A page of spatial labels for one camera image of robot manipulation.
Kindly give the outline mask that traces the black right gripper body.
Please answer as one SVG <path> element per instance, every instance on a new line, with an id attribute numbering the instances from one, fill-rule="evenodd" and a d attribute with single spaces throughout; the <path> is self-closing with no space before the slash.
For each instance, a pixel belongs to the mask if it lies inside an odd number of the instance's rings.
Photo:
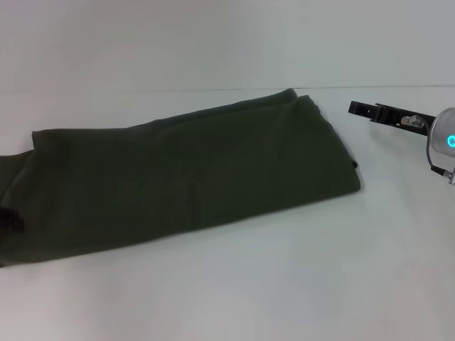
<path id="1" fill-rule="evenodd" d="M 375 122 L 415 134 L 428 136 L 436 117 L 412 112 L 406 109 L 377 104 Z"/>

